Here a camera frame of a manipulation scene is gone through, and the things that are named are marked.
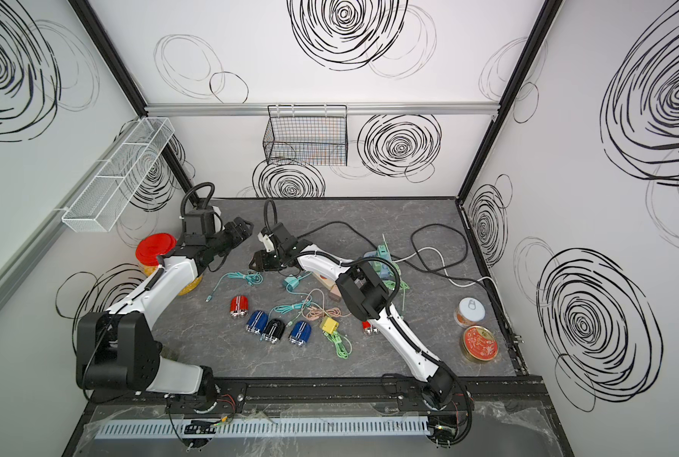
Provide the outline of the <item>beige power strip red sockets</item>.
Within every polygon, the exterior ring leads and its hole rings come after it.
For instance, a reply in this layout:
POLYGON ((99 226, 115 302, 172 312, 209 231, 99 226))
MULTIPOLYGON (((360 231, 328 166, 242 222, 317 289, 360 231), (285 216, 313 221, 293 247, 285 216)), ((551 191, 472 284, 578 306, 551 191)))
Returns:
POLYGON ((339 292, 339 289, 338 289, 336 282, 334 280, 326 278, 326 277, 324 277, 320 274, 316 274, 316 278, 331 293, 338 293, 339 292))

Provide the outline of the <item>blue striped shaver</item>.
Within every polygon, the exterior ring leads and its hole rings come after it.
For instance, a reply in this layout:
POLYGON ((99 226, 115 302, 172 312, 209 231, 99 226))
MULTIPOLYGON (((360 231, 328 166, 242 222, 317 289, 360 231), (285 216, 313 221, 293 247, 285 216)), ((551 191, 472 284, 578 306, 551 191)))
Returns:
POLYGON ((308 343, 311 333, 311 325, 307 321, 301 320, 293 327, 289 335, 289 342, 298 347, 303 347, 308 343))

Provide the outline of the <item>teal charger adapter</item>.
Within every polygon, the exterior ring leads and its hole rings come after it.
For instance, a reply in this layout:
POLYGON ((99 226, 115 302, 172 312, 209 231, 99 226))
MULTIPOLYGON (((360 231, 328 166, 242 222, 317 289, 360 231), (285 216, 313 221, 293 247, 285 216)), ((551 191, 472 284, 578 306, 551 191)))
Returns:
POLYGON ((303 281, 304 278, 307 278, 309 276, 309 273, 305 275, 288 275, 286 278, 284 278, 284 281, 282 283, 284 284, 284 289, 289 292, 295 291, 299 285, 301 285, 301 281, 303 281))

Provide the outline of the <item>yellow-green charger adapter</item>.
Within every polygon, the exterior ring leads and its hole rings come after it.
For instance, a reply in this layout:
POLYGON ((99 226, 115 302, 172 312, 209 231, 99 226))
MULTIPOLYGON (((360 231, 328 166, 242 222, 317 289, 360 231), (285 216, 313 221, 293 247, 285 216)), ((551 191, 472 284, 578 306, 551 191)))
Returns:
POLYGON ((338 330, 338 327, 339 322, 331 316, 324 316, 320 322, 320 329, 328 335, 335 334, 338 330))

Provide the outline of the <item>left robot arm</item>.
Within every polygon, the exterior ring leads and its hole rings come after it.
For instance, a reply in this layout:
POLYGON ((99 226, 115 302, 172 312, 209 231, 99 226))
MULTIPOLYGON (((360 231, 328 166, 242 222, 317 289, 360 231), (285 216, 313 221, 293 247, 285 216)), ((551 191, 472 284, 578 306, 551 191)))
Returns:
POLYGON ((227 259, 254 225, 237 217, 215 228, 214 211, 182 217, 176 246, 158 255, 157 268, 134 291, 102 312, 90 312, 76 332, 76 383, 82 390, 156 392, 193 397, 211 409, 218 392, 212 369, 162 356, 152 328, 179 293, 215 258, 227 259))

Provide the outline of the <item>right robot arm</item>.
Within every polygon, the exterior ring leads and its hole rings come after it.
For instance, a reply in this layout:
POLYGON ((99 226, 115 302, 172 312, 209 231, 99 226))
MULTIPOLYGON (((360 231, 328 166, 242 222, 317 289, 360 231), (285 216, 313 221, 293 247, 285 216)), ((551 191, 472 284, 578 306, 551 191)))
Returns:
POLYGON ((258 238, 263 249, 254 254, 251 268, 258 272, 298 268, 333 281, 349 312, 377 329, 400 354, 413 377, 421 383, 424 401, 430 407, 443 409, 458 397, 469 399, 467 386, 400 318, 393 304, 398 289, 388 289, 373 268, 375 263, 383 263, 394 276, 399 276, 398 269, 389 261, 381 257, 356 260, 337 257, 290 234, 281 223, 263 228, 258 238))

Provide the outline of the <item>pink charger adapter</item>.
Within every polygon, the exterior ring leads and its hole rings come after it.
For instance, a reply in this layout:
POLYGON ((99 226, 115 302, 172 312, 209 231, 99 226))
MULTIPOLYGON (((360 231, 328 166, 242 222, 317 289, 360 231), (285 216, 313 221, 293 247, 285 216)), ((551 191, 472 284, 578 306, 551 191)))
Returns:
POLYGON ((330 293, 330 298, 333 301, 340 302, 341 300, 343 300, 341 298, 341 293, 339 292, 339 289, 337 287, 333 287, 332 289, 330 289, 329 293, 330 293))

